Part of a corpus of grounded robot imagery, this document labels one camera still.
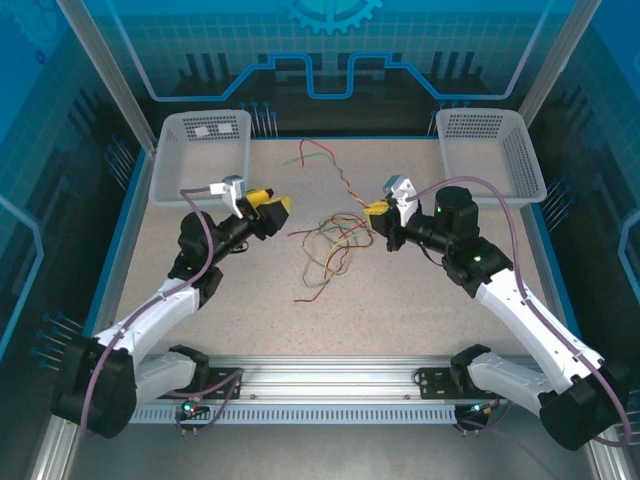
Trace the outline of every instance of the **plastic basket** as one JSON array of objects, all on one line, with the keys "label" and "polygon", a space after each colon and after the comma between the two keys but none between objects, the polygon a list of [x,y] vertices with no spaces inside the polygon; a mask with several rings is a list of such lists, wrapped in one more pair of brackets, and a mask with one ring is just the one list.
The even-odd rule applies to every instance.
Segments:
[{"label": "plastic basket", "polygon": [[[183,188],[206,187],[228,175],[242,175],[249,188],[251,116],[244,110],[178,113],[162,125],[149,199],[156,205],[188,208]],[[202,208],[222,207],[209,193],[192,195]]]},{"label": "plastic basket", "polygon": [[[547,196],[529,132],[518,112],[453,108],[436,115],[446,178],[472,175],[493,184],[512,209]],[[498,206],[481,185],[464,185],[479,205]]]}]

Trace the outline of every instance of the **white basket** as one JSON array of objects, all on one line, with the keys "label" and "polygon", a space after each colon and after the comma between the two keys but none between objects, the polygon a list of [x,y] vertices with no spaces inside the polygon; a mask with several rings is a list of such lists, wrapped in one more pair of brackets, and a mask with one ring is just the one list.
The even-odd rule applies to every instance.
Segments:
[{"label": "white basket", "polygon": [[[177,113],[162,124],[149,199],[156,205],[188,208],[183,188],[206,187],[241,175],[249,188],[251,116],[244,110]],[[220,207],[209,193],[192,195],[202,208]]]},{"label": "white basket", "polygon": [[[446,178],[472,175],[494,185],[511,209],[547,196],[529,132],[518,112],[452,108],[436,115]],[[486,188],[465,184],[479,205],[498,206]]]}]

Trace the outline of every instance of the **white sticker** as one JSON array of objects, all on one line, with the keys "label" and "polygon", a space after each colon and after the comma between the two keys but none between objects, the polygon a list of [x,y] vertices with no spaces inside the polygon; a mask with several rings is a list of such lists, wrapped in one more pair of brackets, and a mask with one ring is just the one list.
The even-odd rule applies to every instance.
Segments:
[{"label": "white sticker", "polygon": [[220,133],[231,133],[231,132],[233,132],[233,127],[231,126],[230,123],[219,123],[218,124],[218,131]]},{"label": "white sticker", "polygon": [[193,129],[196,137],[205,137],[209,135],[209,129],[207,127],[197,127]]}]

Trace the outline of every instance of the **work surface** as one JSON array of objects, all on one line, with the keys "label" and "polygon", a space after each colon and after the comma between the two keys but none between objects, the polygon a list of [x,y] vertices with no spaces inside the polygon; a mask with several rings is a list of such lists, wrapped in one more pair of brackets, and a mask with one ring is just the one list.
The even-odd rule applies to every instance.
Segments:
[{"label": "work surface", "polygon": [[[367,203],[384,197],[390,176],[407,175],[418,189],[444,179],[436,140],[327,140],[353,190]],[[283,231],[231,255],[216,295],[195,315],[165,336],[153,350],[184,344],[210,355],[451,355],[482,343],[501,354],[527,352],[502,323],[430,263],[415,245],[388,253],[376,235],[371,248],[357,251],[349,271],[327,286],[304,287],[306,256],[300,236],[336,212],[362,216],[338,173],[323,156],[283,165],[297,157],[297,140],[252,141],[249,184],[290,195],[293,210]],[[305,143],[305,153],[320,151]],[[433,197],[423,200],[431,213]],[[226,215],[214,215],[216,221]],[[543,299],[539,277],[520,214],[514,212],[522,271]],[[179,252],[183,213],[149,204],[118,308],[124,318],[162,284]],[[502,211],[482,210],[481,233],[510,258],[511,242]]]}]

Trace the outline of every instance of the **robotic arm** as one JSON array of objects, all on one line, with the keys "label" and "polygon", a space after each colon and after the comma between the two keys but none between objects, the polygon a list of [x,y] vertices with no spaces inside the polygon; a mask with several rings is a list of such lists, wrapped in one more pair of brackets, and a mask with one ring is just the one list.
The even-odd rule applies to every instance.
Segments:
[{"label": "robotic arm", "polygon": [[151,297],[159,295],[162,301],[148,308],[124,332],[123,325],[129,317],[94,338],[79,336],[67,344],[51,402],[54,415],[80,423],[92,371],[116,335],[123,337],[107,357],[91,401],[88,426],[94,433],[112,438],[128,424],[136,406],[169,391],[199,392],[207,387],[209,360],[196,350],[177,346],[160,358],[145,360],[145,357],[169,330],[202,308],[215,294],[222,280],[222,272],[216,265],[242,247],[249,237],[265,240],[275,235],[291,211],[289,197],[273,198],[272,190],[246,192],[240,177],[227,177],[222,183],[211,185],[211,193],[222,195],[223,203],[233,215],[215,225],[202,212],[214,243],[208,271],[191,286],[164,295],[192,279],[206,262],[205,233],[196,214],[190,213],[180,225],[180,253],[167,280]]},{"label": "robotic arm", "polygon": [[[544,374],[518,366],[475,345],[451,360],[451,374],[460,393],[474,388],[510,399],[539,416],[545,429],[563,447],[577,450],[618,419],[618,413],[597,379],[533,314],[520,297],[513,264],[480,236],[478,206],[466,188],[445,187],[436,193],[433,216],[424,215],[411,181],[392,177],[385,200],[365,209],[371,228],[387,238],[390,252],[406,242],[443,255],[442,267],[455,285],[491,310],[531,353]],[[578,340],[526,288],[540,312],[612,386],[626,404],[630,372],[605,362]]]}]

